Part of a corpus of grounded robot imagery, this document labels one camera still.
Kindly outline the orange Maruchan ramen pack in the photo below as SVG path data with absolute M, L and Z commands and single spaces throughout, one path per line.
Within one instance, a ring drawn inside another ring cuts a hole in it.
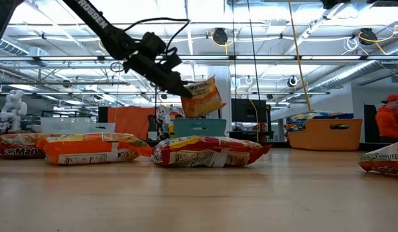
M 130 162 L 150 157 L 153 149 L 129 133 L 84 133 L 60 135 L 37 140 L 46 160 L 55 165 Z
M 181 97 L 181 104 L 186 118 L 198 118 L 224 107 L 219 90 L 215 84 L 215 76 L 201 82 L 195 82 L 186 87 L 192 98 Z

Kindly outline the black monitor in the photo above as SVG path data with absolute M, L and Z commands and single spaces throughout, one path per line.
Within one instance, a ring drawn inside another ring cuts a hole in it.
M 267 122 L 266 101 L 231 99 L 232 122 Z

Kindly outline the teal plastic bin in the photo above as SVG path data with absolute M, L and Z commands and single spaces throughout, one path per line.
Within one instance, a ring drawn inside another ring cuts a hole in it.
M 224 137 L 225 119 L 174 119 L 175 137 L 210 136 Z

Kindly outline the orange plastic bin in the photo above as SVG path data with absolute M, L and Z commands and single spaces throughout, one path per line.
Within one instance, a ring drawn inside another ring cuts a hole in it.
M 362 119 L 312 119 L 305 130 L 289 132 L 292 148 L 313 151 L 356 151 Z

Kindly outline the red Maruchan ramen pack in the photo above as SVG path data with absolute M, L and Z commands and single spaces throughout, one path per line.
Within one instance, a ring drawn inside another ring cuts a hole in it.
M 164 166 L 223 168 L 252 164 L 270 148 L 230 137 L 189 136 L 161 141 L 152 158 Z
M 365 153 L 359 159 L 358 165 L 366 172 L 398 176 L 398 142 Z
M 43 159 L 44 151 L 37 148 L 39 133 L 0 135 L 0 158 L 2 159 Z

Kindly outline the black table rail frame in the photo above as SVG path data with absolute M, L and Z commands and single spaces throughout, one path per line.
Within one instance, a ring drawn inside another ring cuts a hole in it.
M 159 141 L 158 140 L 146 140 L 145 141 L 150 147 L 156 146 Z M 260 142 L 260 145 L 271 145 L 272 148 L 291 148 L 289 142 Z M 389 146 L 388 143 L 360 143 L 357 151 L 373 151 L 385 146 Z

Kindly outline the silver ventilation duct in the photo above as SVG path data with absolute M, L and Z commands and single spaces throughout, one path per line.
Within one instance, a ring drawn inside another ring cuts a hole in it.
M 309 92 L 316 92 L 319 90 L 330 89 L 335 86 L 340 86 L 346 82 L 360 78 L 364 75 L 376 72 L 383 69 L 385 64 L 398 61 L 398 41 L 389 44 L 386 50 L 386 55 L 379 53 L 372 53 L 371 55 L 361 56 L 360 63 L 343 66 L 342 68 L 326 75 L 317 83 L 310 85 Z
M 48 52 L 37 46 L 25 45 L 19 41 L 0 35 L 0 56 L 41 57 L 47 55 Z

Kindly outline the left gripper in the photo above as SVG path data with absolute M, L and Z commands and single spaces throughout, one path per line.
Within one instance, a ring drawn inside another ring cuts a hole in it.
M 190 90 L 184 87 L 185 81 L 181 80 L 180 73 L 165 70 L 159 63 L 155 62 L 155 58 L 150 59 L 141 53 L 137 53 L 127 58 L 123 67 L 125 73 L 133 70 L 154 84 L 160 85 L 160 89 L 164 92 L 189 99 L 193 97 Z

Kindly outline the clear plastic bin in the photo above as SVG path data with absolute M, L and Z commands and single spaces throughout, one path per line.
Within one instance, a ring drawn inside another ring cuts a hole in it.
M 95 123 L 90 118 L 41 117 L 41 132 L 53 134 L 114 133 L 115 123 Z

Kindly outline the white building column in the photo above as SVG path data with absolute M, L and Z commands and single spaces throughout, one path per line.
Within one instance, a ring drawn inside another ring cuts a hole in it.
M 218 111 L 210 113 L 209 118 L 219 118 L 226 120 L 225 135 L 231 130 L 232 123 L 232 107 L 231 107 L 231 77 L 230 69 L 228 66 L 209 66 L 207 75 L 209 77 L 215 77 L 215 85 L 219 90 L 219 94 L 222 98 L 222 102 L 226 105 L 223 106 Z

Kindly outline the long ceiling light strip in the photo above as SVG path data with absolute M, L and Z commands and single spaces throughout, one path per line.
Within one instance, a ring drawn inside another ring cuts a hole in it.
M 154 95 L 155 92 L 34 92 L 30 95 Z M 249 95 L 302 95 L 302 92 L 237 92 L 236 94 Z M 308 95 L 329 95 L 330 92 L 308 92 Z
M 398 61 L 398 55 L 180 55 L 182 61 Z M 1 61 L 114 61 L 111 56 L 0 57 Z

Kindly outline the orange partition panel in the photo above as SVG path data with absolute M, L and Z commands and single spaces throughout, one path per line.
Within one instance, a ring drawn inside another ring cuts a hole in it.
M 139 106 L 110 107 L 108 123 L 115 123 L 116 133 L 129 133 L 146 140 L 150 123 L 148 116 L 154 114 L 154 108 Z

